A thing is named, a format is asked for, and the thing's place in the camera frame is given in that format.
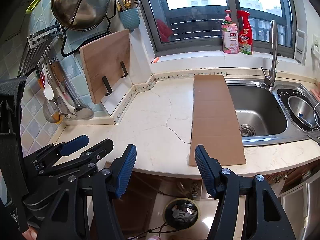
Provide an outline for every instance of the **floor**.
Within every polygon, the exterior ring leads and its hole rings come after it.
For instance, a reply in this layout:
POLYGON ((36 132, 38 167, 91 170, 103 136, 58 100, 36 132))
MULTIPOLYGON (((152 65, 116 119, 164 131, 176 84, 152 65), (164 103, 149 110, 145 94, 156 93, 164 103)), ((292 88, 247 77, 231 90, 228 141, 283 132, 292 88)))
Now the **floor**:
MULTIPOLYGON (((167 194, 171 194, 171 184, 162 182, 160 186, 160 190, 167 194)), ((155 205, 153 208, 149 228, 157 228, 164 223, 163 220, 163 209, 171 201, 174 197, 169 197, 165 195, 157 194, 155 205)), ((175 233, 163 233, 161 234, 161 240, 190 240, 190 239, 198 239, 203 240, 207 239, 208 233, 210 231, 215 212, 218 206, 218 200, 214 199, 201 199, 200 201, 196 201, 196 204, 200 208, 200 218, 198 221, 191 227, 185 230, 181 230, 175 233)), ((244 204, 245 197, 239 198, 239 209, 238 209, 238 218, 236 223, 236 229, 234 233, 234 240, 241 239, 243 221, 244 221, 244 204)), ((164 228, 163 231, 170 231, 174 228, 169 226, 164 228)), ((152 235, 157 234, 147 234, 145 239, 150 238, 152 235)))

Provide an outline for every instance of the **red cloth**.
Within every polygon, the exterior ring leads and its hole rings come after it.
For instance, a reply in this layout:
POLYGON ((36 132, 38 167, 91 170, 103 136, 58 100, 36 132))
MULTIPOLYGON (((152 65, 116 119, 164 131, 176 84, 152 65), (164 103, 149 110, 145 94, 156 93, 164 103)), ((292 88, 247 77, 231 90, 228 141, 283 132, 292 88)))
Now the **red cloth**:
POLYGON ((169 37, 173 34, 172 29, 170 29, 163 21, 157 19, 157 27, 160 34, 160 39, 162 42, 169 42, 169 37))

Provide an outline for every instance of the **sink drain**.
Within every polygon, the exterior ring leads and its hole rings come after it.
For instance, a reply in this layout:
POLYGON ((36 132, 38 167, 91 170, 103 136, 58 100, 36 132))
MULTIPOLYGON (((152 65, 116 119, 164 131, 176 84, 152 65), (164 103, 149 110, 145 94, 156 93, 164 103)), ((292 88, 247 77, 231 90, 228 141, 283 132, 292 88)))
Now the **sink drain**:
POLYGON ((240 125, 240 134, 242 137, 251 137, 255 136, 255 130, 247 124, 240 125))

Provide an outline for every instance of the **dish rack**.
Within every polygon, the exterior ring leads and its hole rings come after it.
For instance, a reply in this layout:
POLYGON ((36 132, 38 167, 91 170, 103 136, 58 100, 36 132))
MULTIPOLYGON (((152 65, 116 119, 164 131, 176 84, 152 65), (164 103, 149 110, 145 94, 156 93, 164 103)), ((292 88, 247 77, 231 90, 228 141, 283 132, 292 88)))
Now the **dish rack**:
MULTIPOLYGON (((291 96, 296 96, 299 97, 301 99, 303 99, 304 101, 306 101, 310 106, 312 106, 312 108, 314 108, 315 106, 310 102, 310 100, 303 95, 300 92, 297 92, 296 90, 292 90, 292 89, 279 89, 278 90, 278 96, 279 99, 281 101, 281 103, 283 104, 283 106, 285 107, 285 109, 288 111, 290 118, 292 119, 292 121, 294 121, 294 123, 300 127, 302 130, 306 131, 306 132, 313 132, 313 131, 319 131, 320 129, 318 127, 316 128, 310 128, 307 125, 303 124, 296 116, 295 114, 292 112, 292 110, 289 107, 289 97, 291 96)), ((316 116, 318 118, 318 120, 320 120, 319 118, 319 112, 316 110, 316 116)))

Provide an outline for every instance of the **cutting board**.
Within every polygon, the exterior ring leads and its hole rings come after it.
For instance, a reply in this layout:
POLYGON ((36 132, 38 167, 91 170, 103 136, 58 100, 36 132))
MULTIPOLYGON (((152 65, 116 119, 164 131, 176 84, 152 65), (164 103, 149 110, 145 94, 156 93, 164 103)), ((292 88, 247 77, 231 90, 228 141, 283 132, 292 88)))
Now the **cutting board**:
POLYGON ((124 75, 120 62, 129 73, 129 30, 112 33, 92 41, 79 50, 92 102, 98 104, 108 92, 102 81, 106 76, 112 87, 124 75))
POLYGON ((202 144, 221 166, 245 164, 236 111, 222 75, 195 75, 189 165, 202 144))

